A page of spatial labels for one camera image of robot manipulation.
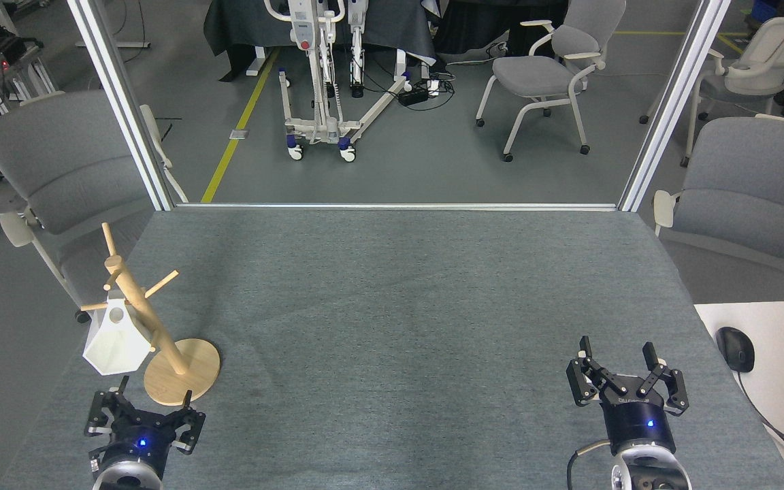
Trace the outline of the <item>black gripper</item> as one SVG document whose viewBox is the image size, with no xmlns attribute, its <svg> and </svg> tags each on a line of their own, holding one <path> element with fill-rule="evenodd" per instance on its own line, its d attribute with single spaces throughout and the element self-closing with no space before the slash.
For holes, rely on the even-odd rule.
<svg viewBox="0 0 784 490">
<path fill-rule="evenodd" d="M 153 474 L 162 477 L 171 446 L 183 454 L 193 453 L 206 415 L 191 406 L 193 391 L 188 390 L 180 409 L 165 416 L 142 413 L 140 421 L 135 421 L 135 408 L 124 394 L 128 381 L 129 377 L 123 376 L 118 387 L 96 391 L 91 401 L 84 435 L 112 432 L 110 443 L 97 458 L 96 475 L 116 463 L 134 461 L 150 466 Z"/>
<path fill-rule="evenodd" d="M 641 382 L 641 398 L 617 395 L 602 397 L 604 422 L 613 455 L 634 444 L 650 443 L 674 453 L 675 442 L 665 411 L 673 416 L 681 416 L 690 406 L 683 373 L 660 359 L 652 342 L 645 342 L 642 353 L 649 374 Z M 610 373 L 593 358 L 588 337 L 580 338 L 578 354 L 570 360 L 566 376 L 576 406 L 587 406 L 607 388 L 620 396 L 627 394 L 621 378 Z M 667 388 L 666 401 L 660 395 L 647 397 L 659 380 Z"/>
</svg>

